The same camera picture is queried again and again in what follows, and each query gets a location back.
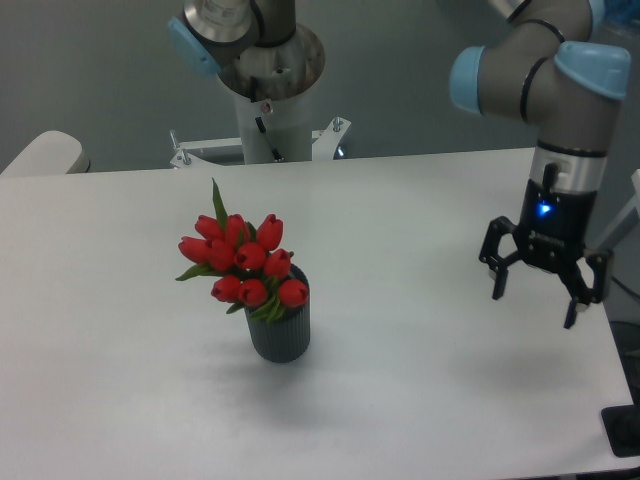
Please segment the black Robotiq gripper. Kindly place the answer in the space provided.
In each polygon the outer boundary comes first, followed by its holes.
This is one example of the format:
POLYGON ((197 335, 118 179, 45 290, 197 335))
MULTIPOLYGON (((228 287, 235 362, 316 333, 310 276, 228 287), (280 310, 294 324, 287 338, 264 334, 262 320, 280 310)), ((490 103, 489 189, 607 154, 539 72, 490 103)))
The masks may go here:
POLYGON ((608 295, 612 280, 614 252, 585 248, 585 234, 597 193, 547 191, 529 180, 517 226, 507 217, 492 220, 479 253, 494 280, 492 299, 505 292, 509 267, 522 259, 527 265, 557 274, 566 287, 570 301, 564 325, 571 329, 577 320, 578 306, 601 303, 608 295), (514 233, 518 251, 506 257, 499 253, 503 237, 514 233), (588 286, 578 265, 584 259, 592 272, 588 286))

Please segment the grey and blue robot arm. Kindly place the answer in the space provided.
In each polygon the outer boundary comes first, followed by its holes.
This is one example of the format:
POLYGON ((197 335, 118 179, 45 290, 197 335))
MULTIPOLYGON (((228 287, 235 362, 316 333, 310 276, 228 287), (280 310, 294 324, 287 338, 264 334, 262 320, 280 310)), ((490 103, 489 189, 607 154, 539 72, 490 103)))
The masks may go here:
MULTIPOLYGON (((490 223, 480 260, 495 297, 515 262, 558 276, 570 297, 567 326, 606 297, 611 279, 612 253, 584 243, 631 62, 626 50, 591 42, 605 12, 601 1, 517 2, 509 36, 465 49, 449 76, 456 107, 538 129, 520 218, 490 223)), ((325 52, 293 2, 188 1, 167 28, 187 65, 233 95, 247 163, 333 158, 346 128, 335 121, 312 136, 303 99, 325 52)))

